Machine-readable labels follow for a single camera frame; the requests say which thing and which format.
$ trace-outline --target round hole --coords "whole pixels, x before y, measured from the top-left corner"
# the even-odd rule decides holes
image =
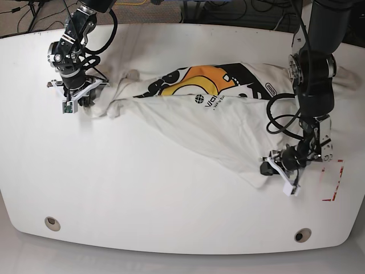
[[[304,228],[304,229],[301,229],[299,230],[295,236],[294,236],[294,240],[297,242],[297,243],[304,243],[306,242],[309,237],[311,236],[312,232],[309,228]]]
[[[59,231],[61,229],[59,222],[52,217],[46,217],[44,223],[52,231]]]
[[[295,236],[295,240],[296,240],[296,241],[300,241],[300,240],[302,240],[302,238],[303,238],[303,234],[301,234],[301,233],[298,233],[298,234],[296,234],[296,236]]]
[[[50,224],[55,224],[55,219],[52,219],[52,218],[47,218],[47,221],[50,223]]]

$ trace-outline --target white table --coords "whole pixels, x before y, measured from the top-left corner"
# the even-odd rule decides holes
[[[90,35],[90,48],[111,26]],[[365,194],[364,85],[336,103],[332,139],[346,164],[334,202],[319,180],[303,178],[299,197],[282,181],[257,190],[188,151],[130,113],[90,120],[62,115],[46,88],[59,79],[47,62],[61,31],[0,40],[0,189],[13,226],[25,233],[101,247],[195,254],[295,251],[343,243]],[[102,62],[119,61],[142,78],[178,67],[229,62],[287,66],[291,35],[200,25],[120,25]],[[365,50],[341,45],[338,64],[361,73]],[[48,216],[59,232],[44,224]],[[310,240],[294,234],[310,228]]]

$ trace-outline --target orange graphic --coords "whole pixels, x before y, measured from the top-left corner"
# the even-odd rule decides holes
[[[186,86],[199,86],[207,94],[218,95],[222,90],[238,86],[238,83],[222,68],[197,66],[191,67],[178,84],[163,89],[161,95],[173,95],[178,89]]]

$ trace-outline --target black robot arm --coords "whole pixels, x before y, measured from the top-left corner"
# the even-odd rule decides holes
[[[103,76],[101,79],[87,75],[86,71],[89,69],[97,70],[95,66],[100,63],[98,55],[108,48],[115,37],[117,18],[111,9],[115,1],[80,1],[81,6],[74,13],[69,13],[65,23],[65,31],[60,41],[52,43],[48,50],[48,62],[60,73],[62,78],[61,82],[53,80],[48,83],[48,86],[54,86],[64,95],[63,113],[77,112],[78,105],[90,106],[92,104],[91,91],[97,86],[108,84],[108,80],[103,74],[101,74]],[[99,50],[92,51],[86,47],[87,35],[96,27],[97,12],[109,12],[114,27],[107,43]]]
[[[301,20],[294,33],[292,54],[289,56],[290,77],[299,110],[286,125],[280,125],[272,117],[271,105],[267,105],[270,123],[290,136],[287,127],[299,119],[303,136],[297,146],[287,145],[284,149],[270,152],[263,158],[260,172],[263,175],[280,174],[286,180],[284,192],[289,196],[298,193],[299,176],[311,161],[330,161],[332,141],[329,113],[334,108],[332,78],[336,74],[336,63],[332,53],[338,48],[346,33],[352,6],[362,0],[314,0],[310,20]],[[291,0],[298,17],[302,15],[303,0]]]

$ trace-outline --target white t-shirt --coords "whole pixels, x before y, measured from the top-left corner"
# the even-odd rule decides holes
[[[339,71],[343,77],[337,78],[334,90],[351,88],[351,74]],[[123,78],[118,85],[105,87],[85,111],[111,118],[119,116],[120,108],[131,111],[176,143],[219,162],[258,188],[268,178],[260,174],[260,157],[298,143],[266,131],[266,105],[279,93],[293,93],[284,68],[245,63],[198,66],[141,82]],[[273,117],[296,111],[294,99],[276,101],[271,109]],[[298,123],[289,130],[302,135]]]

